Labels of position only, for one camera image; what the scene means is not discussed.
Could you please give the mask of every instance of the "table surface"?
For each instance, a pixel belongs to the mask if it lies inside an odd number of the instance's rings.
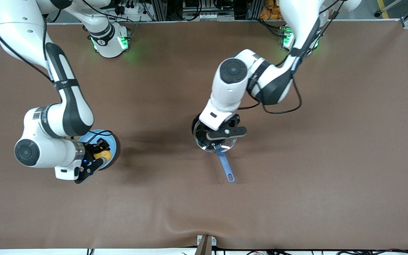
[[[115,164],[77,185],[13,156],[27,110],[52,85],[0,48],[0,248],[408,249],[408,30],[334,22],[296,74],[298,111],[241,111],[236,182],[194,143],[217,66],[249,48],[285,55],[254,22],[140,24],[105,59],[81,26],[49,26],[95,114],[120,139]],[[246,96],[243,105],[253,101]],[[297,104],[292,92],[271,110]]]

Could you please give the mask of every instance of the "brown table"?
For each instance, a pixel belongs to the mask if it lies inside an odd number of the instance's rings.
[[[408,30],[335,22],[296,75],[303,107],[240,112],[229,184],[191,121],[218,64],[250,48],[285,55],[254,22],[141,24],[105,59],[77,25],[50,26],[120,157],[86,183],[13,156],[25,112],[56,103],[51,84],[0,48],[0,248],[149,248],[212,234],[232,249],[408,249]],[[246,97],[243,105],[253,101]],[[292,92],[272,109],[296,105]]]

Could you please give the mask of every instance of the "blue handle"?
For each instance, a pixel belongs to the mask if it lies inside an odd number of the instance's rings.
[[[221,166],[223,167],[223,171],[225,171],[226,179],[230,183],[233,183],[235,181],[234,174],[232,173],[231,166],[228,162],[228,158],[226,157],[225,152],[217,152],[217,156],[220,160]]]

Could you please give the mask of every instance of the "robotic arm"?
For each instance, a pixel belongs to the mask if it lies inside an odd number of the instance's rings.
[[[20,59],[19,55],[48,70],[61,97],[61,103],[26,113],[23,134],[15,145],[15,157],[32,168],[55,168],[58,179],[81,183],[112,160],[112,155],[103,139],[95,144],[66,139],[86,134],[94,123],[94,115],[65,53],[51,41],[44,27],[40,7],[66,5],[73,6],[69,0],[0,0],[0,39],[11,49],[1,41],[0,44],[13,57]]]
[[[327,0],[325,4],[330,5],[334,1]],[[361,0],[345,0],[335,6],[342,5],[341,10],[351,11],[360,2]],[[324,0],[280,1],[284,19],[295,35],[293,48],[280,68],[251,50],[243,50],[220,64],[214,76],[210,99],[199,115],[199,121],[211,129],[206,134],[207,140],[245,135],[245,128],[229,130],[228,133],[225,127],[225,123],[233,121],[236,116],[235,112],[245,91],[264,105],[280,103],[286,97],[295,72],[303,58],[313,50],[327,20],[324,18],[322,21],[322,15],[319,14],[323,3]]]

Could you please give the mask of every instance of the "yellow stripe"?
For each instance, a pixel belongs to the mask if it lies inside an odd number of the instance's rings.
[[[384,0],[377,0],[377,3],[379,4],[379,10],[385,8]],[[382,18],[388,19],[388,13],[386,11],[382,13]]]

